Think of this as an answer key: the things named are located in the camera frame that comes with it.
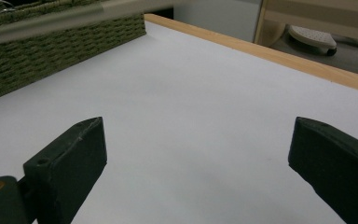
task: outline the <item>woven texture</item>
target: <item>woven texture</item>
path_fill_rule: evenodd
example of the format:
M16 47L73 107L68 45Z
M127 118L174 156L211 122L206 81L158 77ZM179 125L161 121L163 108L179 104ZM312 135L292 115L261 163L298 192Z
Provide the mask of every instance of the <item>woven texture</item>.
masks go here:
M65 3L64 7L60 7L61 2ZM62 11L68 8L67 2L50 2L47 3L48 6L41 8ZM90 2L92 1L88 0L77 4ZM40 9L40 6L34 5L28 6L33 10ZM42 15L38 10L34 16ZM11 13L5 13L2 18L9 17L9 14ZM1 23L7 23L7 20L2 18ZM10 22L13 22L13 18L14 16L9 17ZM144 34L143 15L134 15L0 44L0 96Z

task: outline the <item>table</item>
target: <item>table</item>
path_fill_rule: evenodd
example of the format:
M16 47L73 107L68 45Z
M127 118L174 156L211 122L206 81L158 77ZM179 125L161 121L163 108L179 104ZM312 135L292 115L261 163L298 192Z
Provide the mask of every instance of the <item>table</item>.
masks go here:
M276 21L358 39L358 1L263 0L255 43L262 43L265 21Z
M0 175L21 178L55 137L102 116L108 164L74 223L343 223L287 155L297 116L358 138L358 90L252 54L309 61L146 20L148 35L0 98Z

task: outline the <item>wicker basket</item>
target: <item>wicker basket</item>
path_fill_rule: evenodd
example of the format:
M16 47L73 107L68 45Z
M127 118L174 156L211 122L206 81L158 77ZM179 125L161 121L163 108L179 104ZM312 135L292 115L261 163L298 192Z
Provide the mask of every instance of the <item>wicker basket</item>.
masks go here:
M23 5L0 14L0 25L93 2L61 0ZM140 14L0 44L0 96L144 34L145 21Z

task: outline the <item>black object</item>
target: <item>black object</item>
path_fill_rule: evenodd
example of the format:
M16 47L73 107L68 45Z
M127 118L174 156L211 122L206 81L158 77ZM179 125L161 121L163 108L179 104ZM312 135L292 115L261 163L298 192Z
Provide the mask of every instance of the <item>black object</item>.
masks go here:
M358 140L320 121L297 118L289 165L346 223L358 224Z
M0 177L0 224L71 223L106 165L103 119L71 127L24 163L25 177Z

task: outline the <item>basket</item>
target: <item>basket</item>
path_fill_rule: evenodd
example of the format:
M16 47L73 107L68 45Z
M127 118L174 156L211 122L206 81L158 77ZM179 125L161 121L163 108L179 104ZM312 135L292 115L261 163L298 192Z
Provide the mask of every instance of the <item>basket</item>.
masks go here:
M94 2L61 0L22 5L1 13L0 25ZM138 14L0 44L0 96L141 35L145 35L145 20Z

